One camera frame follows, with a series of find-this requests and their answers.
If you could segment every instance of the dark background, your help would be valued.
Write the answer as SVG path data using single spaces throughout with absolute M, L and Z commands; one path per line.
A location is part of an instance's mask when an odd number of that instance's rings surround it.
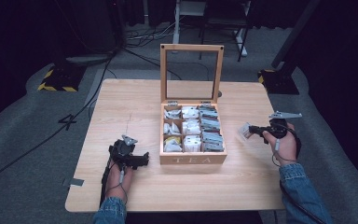
M 35 1 L 0 0 L 0 112 L 26 93 L 28 78 L 47 63 L 62 59 L 59 56 L 92 53 L 74 35 L 75 31 L 87 40 L 87 32 L 79 26 L 78 11 L 71 1 L 58 1 L 67 19 L 55 1 L 38 2 L 35 5 Z M 116 14 L 112 16 L 116 1 L 101 2 L 107 5 L 104 13 L 110 21 L 97 23 L 101 32 L 92 33 L 96 39 L 89 40 L 88 44 L 104 43 L 104 38 L 111 35 L 113 42 L 110 44 L 117 47 L 122 34 L 120 27 L 115 26 Z M 152 25 L 172 20 L 173 14 L 165 12 L 172 11 L 174 1 L 163 2 L 148 1 Z M 143 17 L 139 16 L 143 12 L 143 1 L 126 3 L 122 9 L 124 20 L 130 24 L 143 22 Z M 299 67 L 306 75 L 310 97 L 358 169 L 358 1 L 321 1 L 284 61 Z

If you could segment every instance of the yellow black striped tape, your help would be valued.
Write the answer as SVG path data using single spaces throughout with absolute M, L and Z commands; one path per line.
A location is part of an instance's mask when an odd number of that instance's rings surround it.
M 42 83 L 37 88 L 39 91 L 78 91 L 77 87 L 72 86 L 54 86 L 49 85 L 48 82 L 51 81 L 54 78 L 54 75 L 52 76 L 54 71 L 54 67 L 51 67 L 50 70 L 46 73 L 45 77 L 42 80 Z
M 261 84 L 264 84 L 264 78 L 263 78 L 263 76 L 260 76 L 260 77 L 258 78 L 258 82 L 260 82 Z

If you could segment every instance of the chair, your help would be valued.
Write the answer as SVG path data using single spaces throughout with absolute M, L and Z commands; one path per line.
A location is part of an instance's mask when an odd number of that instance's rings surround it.
M 238 56 L 239 62 L 250 26 L 246 17 L 244 2 L 247 1 L 207 0 L 204 9 L 203 24 L 200 29 L 201 45 L 203 45 L 204 42 L 222 43 L 222 41 L 205 41 L 206 29 L 236 30 L 236 32 L 233 33 L 235 34 L 236 44 L 241 45 L 240 54 Z M 241 38 L 242 29 L 245 30 L 243 38 Z

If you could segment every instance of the chair leg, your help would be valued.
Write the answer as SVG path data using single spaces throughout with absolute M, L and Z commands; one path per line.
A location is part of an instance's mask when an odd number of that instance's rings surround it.
M 243 51 L 243 48 L 245 47 L 245 40 L 246 40 L 246 36 L 248 35 L 248 31 L 249 31 L 249 28 L 246 27 L 245 34 L 243 35 L 243 39 L 242 39 L 242 43 L 241 43 L 240 55 L 238 56 L 238 62 L 241 61 L 242 51 Z
M 241 29 L 242 29 L 242 28 L 239 28 L 239 29 L 237 30 L 237 32 L 235 33 L 234 38 L 238 37 L 238 35 L 241 33 Z
M 205 25 L 202 26 L 202 28 L 200 30 L 200 34 L 201 34 L 201 45 L 203 45 L 204 36 L 205 36 Z M 200 51 L 199 60 L 201 60 L 201 58 L 202 58 L 202 51 Z

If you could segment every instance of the wooden frame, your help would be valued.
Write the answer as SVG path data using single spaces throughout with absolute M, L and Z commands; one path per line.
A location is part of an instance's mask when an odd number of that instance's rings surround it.
M 191 98 L 185 97 L 168 97 L 167 88 L 168 88 L 168 80 L 167 80 L 167 52 L 169 51 L 210 51 L 216 53 L 216 61 L 215 61 L 215 70 L 214 70 L 214 79 L 213 79 L 213 89 L 211 98 Z M 160 164 L 216 164 L 223 163 L 227 156 L 226 145 L 223 142 L 224 151 L 221 152 L 165 152 L 164 151 L 164 140 L 167 138 L 167 135 L 164 135 L 163 126 L 167 121 L 164 119 L 164 109 L 169 106 L 170 102 L 176 102 L 176 107 L 181 107 L 183 105 L 193 105 L 199 106 L 208 102 L 212 107 L 216 109 L 217 107 L 217 98 L 219 92 L 219 84 L 220 77 L 222 71 L 222 62 L 223 62 L 223 52 L 224 47 L 219 45 L 182 45 L 182 44 L 161 44 L 160 45 L 160 72 L 161 72 L 161 124 L 160 124 Z M 181 81 L 185 82 L 186 85 L 191 86 L 197 83 L 197 85 L 205 85 L 207 82 L 199 82 L 199 81 Z M 183 142 L 185 136 L 183 134 L 180 135 L 181 140 Z

